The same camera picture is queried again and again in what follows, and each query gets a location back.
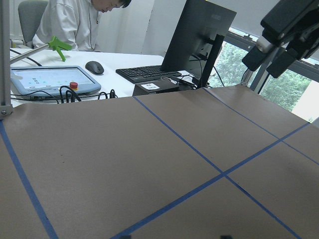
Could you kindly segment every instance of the white label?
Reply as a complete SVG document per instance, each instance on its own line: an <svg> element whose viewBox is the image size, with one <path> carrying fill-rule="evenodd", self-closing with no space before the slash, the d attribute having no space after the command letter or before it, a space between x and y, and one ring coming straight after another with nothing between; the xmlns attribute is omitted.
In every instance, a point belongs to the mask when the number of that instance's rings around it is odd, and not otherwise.
<svg viewBox="0 0 319 239"><path fill-rule="evenodd" d="M147 90L156 90L156 89L159 89L159 87L153 83L150 83L150 84L144 84L144 85L141 85L142 87L144 87L145 89Z"/></svg>

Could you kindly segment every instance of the green clip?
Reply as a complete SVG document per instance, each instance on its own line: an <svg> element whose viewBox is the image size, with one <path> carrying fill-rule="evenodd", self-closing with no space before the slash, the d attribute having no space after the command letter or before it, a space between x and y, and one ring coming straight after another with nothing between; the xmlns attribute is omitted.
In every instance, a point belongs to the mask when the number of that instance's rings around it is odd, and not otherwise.
<svg viewBox="0 0 319 239"><path fill-rule="evenodd" d="M53 51L57 51L59 53L60 57L62 58L62 61L65 61L65 57L61 52L61 48L64 50L67 50L67 51L72 49L71 45L60 41L59 38L57 38L56 36L53 36L51 38L51 41L48 42L48 44L52 48Z"/></svg>

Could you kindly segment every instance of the black keyboard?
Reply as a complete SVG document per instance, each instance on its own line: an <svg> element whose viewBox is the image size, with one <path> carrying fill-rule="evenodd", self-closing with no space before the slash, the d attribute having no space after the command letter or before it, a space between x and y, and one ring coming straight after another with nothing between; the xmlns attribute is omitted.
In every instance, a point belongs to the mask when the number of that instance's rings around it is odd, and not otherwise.
<svg viewBox="0 0 319 239"><path fill-rule="evenodd" d="M160 66L142 66L136 68L117 69L115 72L134 84L140 82L160 80L160 78L163 76L177 77L181 75L181 73L178 71L160 71Z"/></svg>

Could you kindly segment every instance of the desk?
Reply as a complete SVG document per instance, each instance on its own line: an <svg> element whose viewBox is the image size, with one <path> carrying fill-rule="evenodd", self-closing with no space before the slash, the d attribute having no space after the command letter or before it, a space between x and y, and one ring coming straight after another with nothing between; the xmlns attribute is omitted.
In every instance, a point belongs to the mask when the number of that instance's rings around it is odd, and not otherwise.
<svg viewBox="0 0 319 239"><path fill-rule="evenodd" d="M319 235L319 129L248 88L23 104L0 134L0 238Z"/></svg>
<svg viewBox="0 0 319 239"><path fill-rule="evenodd" d="M20 53L28 51L27 49L19 49ZM111 89L115 90L118 97L132 96L134 84L125 80L123 77L115 73L116 69L133 68L147 65L160 65L163 57L154 55L137 55L137 54L118 54L105 52L80 52L80 51L63 51L66 61L63 62L56 51L44 50L30 58L34 59L43 66L72 66L77 65L85 69L85 64L89 61L100 62L104 68L104 73L101 76L96 76L87 71L98 83L101 84L101 92L109 93ZM21 60L11 66L36 66L35 63L28 59ZM21 101L12 100L13 107L22 103Z"/></svg>

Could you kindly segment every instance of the gray chair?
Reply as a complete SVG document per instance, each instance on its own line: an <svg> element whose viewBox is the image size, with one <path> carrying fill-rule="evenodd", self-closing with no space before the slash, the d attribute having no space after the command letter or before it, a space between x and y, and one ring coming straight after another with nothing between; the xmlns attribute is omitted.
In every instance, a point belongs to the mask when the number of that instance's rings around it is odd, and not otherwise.
<svg viewBox="0 0 319 239"><path fill-rule="evenodd" d="M23 39L28 47L33 48L32 39L38 30L47 4L48 1L43 0L26 0L18 6Z"/></svg>

